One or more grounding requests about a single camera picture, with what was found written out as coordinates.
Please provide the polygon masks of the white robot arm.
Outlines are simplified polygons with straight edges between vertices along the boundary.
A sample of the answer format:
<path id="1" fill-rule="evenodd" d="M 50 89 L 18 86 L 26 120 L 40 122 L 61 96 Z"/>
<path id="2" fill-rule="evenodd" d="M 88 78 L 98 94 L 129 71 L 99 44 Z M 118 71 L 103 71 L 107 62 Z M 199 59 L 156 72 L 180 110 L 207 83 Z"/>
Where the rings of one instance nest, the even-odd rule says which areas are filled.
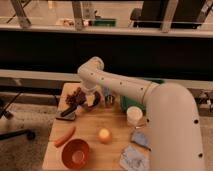
<path id="1" fill-rule="evenodd" d="M 150 171 L 205 171 L 198 109 L 187 88 L 106 72 L 99 57 L 77 73 L 88 92 L 101 85 L 146 106 Z"/>

